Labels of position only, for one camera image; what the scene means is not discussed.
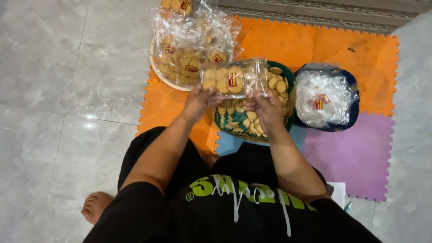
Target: pen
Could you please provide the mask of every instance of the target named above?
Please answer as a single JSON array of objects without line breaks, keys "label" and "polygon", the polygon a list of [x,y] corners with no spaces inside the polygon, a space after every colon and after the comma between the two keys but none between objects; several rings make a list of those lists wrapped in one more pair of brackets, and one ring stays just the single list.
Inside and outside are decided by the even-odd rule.
[{"label": "pen", "polygon": [[346,205],[346,207],[343,209],[345,212],[348,212],[349,211],[349,209],[351,208],[351,205],[353,204],[353,202],[352,201],[350,201],[347,205]]}]

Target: white basket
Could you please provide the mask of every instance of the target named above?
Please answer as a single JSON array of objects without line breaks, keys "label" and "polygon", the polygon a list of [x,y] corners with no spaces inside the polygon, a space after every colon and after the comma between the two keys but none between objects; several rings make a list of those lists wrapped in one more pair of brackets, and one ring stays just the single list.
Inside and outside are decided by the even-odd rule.
[{"label": "white basket", "polygon": [[185,88],[185,87],[181,87],[176,85],[175,83],[167,80],[166,78],[163,77],[162,73],[159,71],[159,67],[156,65],[153,56],[155,55],[155,43],[156,43],[156,38],[153,37],[152,43],[150,44],[150,64],[153,67],[153,70],[155,71],[156,75],[166,84],[168,84],[170,87],[173,87],[176,90],[182,90],[182,91],[191,91],[192,88]]}]

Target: navy blue bowl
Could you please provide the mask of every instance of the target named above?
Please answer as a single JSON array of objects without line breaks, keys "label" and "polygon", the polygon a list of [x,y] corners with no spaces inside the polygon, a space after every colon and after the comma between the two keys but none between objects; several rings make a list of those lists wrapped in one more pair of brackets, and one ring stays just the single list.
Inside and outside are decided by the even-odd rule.
[{"label": "navy blue bowl", "polygon": [[[295,78],[297,78],[297,75],[299,74],[299,72],[302,70],[302,68],[305,65],[303,65],[299,70],[297,70],[294,73]],[[359,95],[359,89],[357,87],[357,81],[356,81],[356,78],[354,77],[354,75],[352,75],[350,72],[348,72],[344,69],[342,69],[342,71],[340,73],[346,77],[346,80],[348,81],[351,89]],[[351,112],[349,114],[349,121],[348,121],[347,125],[329,123],[328,128],[315,128],[315,129],[318,129],[321,131],[330,131],[330,132],[343,131],[343,130],[349,129],[350,127],[352,127],[356,123],[357,117],[359,116],[359,109],[360,109],[360,99],[351,105]],[[294,116],[293,124],[296,126],[302,127],[302,128],[313,128],[313,127],[306,125],[304,122],[302,122],[300,120],[300,118],[297,116],[297,113]]]}]

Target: gray tile floor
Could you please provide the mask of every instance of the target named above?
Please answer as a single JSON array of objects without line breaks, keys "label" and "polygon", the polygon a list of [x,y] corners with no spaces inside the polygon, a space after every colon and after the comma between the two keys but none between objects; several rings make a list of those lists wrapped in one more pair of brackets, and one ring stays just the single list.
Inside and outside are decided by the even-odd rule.
[{"label": "gray tile floor", "polygon": [[[0,235],[81,242],[94,191],[115,194],[148,72],[159,0],[0,0]],[[396,31],[400,61],[387,202],[351,214],[384,242],[432,241],[432,14]]]}]

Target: blue foam mat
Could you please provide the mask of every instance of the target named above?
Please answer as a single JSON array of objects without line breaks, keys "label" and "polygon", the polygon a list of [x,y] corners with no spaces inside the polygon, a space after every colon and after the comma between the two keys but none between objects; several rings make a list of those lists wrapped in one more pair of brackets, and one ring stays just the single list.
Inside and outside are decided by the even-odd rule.
[{"label": "blue foam mat", "polygon": [[[294,140],[294,143],[299,148],[300,152],[303,152],[303,146],[305,145],[306,130],[304,128],[293,125],[291,127],[291,130],[289,131],[289,134]],[[216,143],[218,144],[218,148],[216,148],[216,152],[220,156],[227,155],[230,153],[235,153],[237,152],[238,148],[243,142],[269,146],[269,144],[247,141],[239,137],[234,137],[231,134],[225,132],[219,132],[219,140],[216,141]]]}]

